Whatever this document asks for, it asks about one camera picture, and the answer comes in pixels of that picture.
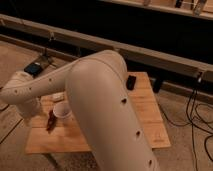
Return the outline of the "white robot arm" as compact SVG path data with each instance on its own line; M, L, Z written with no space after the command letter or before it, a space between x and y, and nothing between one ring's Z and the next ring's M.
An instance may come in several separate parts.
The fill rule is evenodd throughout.
M69 106L102 171L160 171L126 88L123 57L104 50L46 75L16 72L0 99L31 110L37 98L64 91Z

